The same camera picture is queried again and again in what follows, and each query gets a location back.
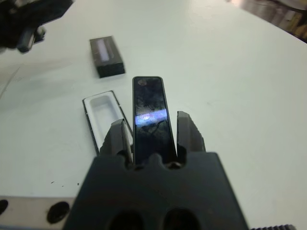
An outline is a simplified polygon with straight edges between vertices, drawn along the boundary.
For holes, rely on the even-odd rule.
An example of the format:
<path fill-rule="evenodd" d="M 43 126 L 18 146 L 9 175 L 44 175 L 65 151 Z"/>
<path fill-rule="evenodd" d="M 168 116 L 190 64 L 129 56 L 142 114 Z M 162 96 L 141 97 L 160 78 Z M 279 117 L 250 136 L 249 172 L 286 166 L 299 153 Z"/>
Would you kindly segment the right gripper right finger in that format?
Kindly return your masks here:
<path fill-rule="evenodd" d="M 204 139 L 190 115 L 177 112 L 177 157 L 185 159 L 191 152 L 206 152 Z"/>

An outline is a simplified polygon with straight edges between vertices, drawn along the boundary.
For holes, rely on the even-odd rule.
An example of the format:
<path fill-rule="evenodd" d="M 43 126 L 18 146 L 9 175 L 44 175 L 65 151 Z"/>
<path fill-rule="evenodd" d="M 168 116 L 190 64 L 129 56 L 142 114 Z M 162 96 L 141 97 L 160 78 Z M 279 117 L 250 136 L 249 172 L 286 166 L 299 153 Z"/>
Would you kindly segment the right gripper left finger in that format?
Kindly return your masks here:
<path fill-rule="evenodd" d="M 99 156 L 103 155 L 120 155 L 124 157 L 126 166 L 133 164 L 131 146 L 124 119 L 119 119 L 111 124 L 99 151 Z"/>

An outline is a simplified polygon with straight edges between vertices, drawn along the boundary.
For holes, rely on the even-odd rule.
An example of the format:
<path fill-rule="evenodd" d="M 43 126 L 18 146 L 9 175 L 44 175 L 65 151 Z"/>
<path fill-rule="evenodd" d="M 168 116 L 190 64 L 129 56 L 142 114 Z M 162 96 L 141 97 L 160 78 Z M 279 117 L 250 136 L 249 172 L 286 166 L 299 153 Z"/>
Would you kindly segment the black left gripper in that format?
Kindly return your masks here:
<path fill-rule="evenodd" d="M 44 24 L 61 18 L 72 0 L 2 0 L 0 2 L 0 47 L 27 53 L 45 39 Z"/>

